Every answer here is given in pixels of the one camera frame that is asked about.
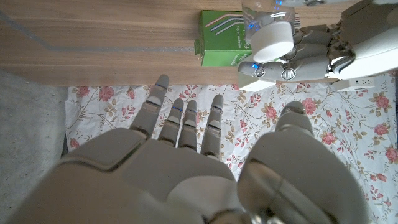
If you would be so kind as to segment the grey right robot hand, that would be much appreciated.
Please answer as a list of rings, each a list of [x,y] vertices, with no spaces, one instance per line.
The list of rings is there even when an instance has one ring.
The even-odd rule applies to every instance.
[[[162,75],[129,128],[108,131],[63,156],[9,223],[365,223],[351,172],[315,139],[303,104],[285,105],[235,178],[220,160],[223,97],[203,142],[197,104],[175,100],[157,139],[167,92]]]

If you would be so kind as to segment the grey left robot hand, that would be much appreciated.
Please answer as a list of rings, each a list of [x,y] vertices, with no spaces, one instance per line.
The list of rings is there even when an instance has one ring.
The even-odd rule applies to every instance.
[[[340,80],[397,68],[397,1],[359,1],[330,26],[296,29],[295,8],[323,1],[242,1],[252,54],[238,72],[273,81]]]

